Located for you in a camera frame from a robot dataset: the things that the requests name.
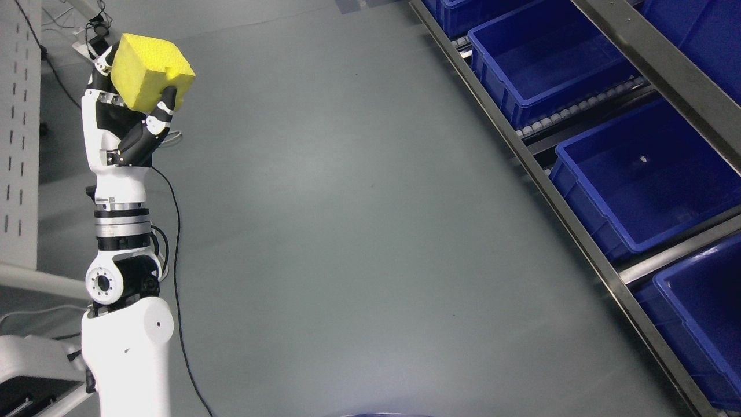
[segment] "blue plastic bin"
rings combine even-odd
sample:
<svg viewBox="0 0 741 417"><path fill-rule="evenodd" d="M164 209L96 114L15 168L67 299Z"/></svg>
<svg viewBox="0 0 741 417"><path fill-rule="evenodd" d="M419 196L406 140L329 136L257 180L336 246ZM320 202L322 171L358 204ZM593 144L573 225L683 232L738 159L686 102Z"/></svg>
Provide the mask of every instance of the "blue plastic bin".
<svg viewBox="0 0 741 417"><path fill-rule="evenodd" d="M741 234L657 274L636 293L714 407L741 411Z"/></svg>
<svg viewBox="0 0 741 417"><path fill-rule="evenodd" d="M643 14L741 104L741 1L648 0Z"/></svg>
<svg viewBox="0 0 741 417"><path fill-rule="evenodd" d="M556 147L558 191L608 259L741 204L741 177L665 100Z"/></svg>
<svg viewBox="0 0 741 417"><path fill-rule="evenodd" d="M515 129L637 73L569 0L536 0L475 27L471 67Z"/></svg>
<svg viewBox="0 0 741 417"><path fill-rule="evenodd" d="M512 11L531 0L424 0L425 6L450 38Z"/></svg>

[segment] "pegboard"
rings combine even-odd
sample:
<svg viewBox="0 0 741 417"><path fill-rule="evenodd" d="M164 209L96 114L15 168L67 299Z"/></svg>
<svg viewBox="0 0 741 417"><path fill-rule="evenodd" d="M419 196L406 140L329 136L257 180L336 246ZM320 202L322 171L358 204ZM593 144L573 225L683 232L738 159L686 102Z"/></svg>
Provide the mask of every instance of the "pegboard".
<svg viewBox="0 0 741 417"><path fill-rule="evenodd" d="M40 34L41 0L19 0ZM0 262L36 269L41 52L14 0L0 1Z"/></svg>

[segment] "gray floor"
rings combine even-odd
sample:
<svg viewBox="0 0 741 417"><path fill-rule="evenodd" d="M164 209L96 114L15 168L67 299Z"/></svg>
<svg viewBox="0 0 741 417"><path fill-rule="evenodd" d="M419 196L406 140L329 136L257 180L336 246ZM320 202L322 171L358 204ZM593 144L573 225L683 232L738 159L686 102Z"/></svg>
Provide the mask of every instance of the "gray floor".
<svg viewBox="0 0 741 417"><path fill-rule="evenodd" d="M216 414L688 415L407 4L364 3L110 1L115 26L176 40L198 74L185 140L155 163ZM81 93L89 67L54 54ZM48 75L42 90L39 268L81 277L94 176L76 109ZM147 185L174 240L166 185ZM171 352L174 414L204 416Z"/></svg>

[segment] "metal shelf frame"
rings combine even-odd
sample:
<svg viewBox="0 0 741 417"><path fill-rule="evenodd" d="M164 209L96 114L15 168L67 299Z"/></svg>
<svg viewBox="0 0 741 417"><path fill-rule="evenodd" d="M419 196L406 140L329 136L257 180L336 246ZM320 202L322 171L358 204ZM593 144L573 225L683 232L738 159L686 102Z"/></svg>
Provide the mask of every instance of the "metal shelf frame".
<svg viewBox="0 0 741 417"><path fill-rule="evenodd" d="M719 154L741 173L741 134L739 134L741 108L626 0L571 1L628 57L643 76L654 84ZM422 0L409 0L409 3L599 275L618 307L656 358L668 380L685 400L689 410L696 416L717 417L717 410L702 394L627 285L636 283L652 272L738 232L741 230L741 214L717 216L703 227L695 228L680 241L673 242L668 248L660 249L659 252L622 270L616 269L556 190L536 156L516 134Z"/></svg>

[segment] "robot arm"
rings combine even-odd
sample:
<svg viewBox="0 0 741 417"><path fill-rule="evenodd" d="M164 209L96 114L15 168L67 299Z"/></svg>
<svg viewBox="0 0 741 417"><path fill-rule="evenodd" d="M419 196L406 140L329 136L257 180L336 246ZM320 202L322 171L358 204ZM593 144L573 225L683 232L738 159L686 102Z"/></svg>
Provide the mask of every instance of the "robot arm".
<svg viewBox="0 0 741 417"><path fill-rule="evenodd" d="M110 81L117 47L99 57L82 97L98 240L85 276L93 302L82 318L82 355L101 416L169 417L173 317L159 297L163 265L150 244L144 176L170 130L176 89L165 88L148 115L130 110Z"/></svg>

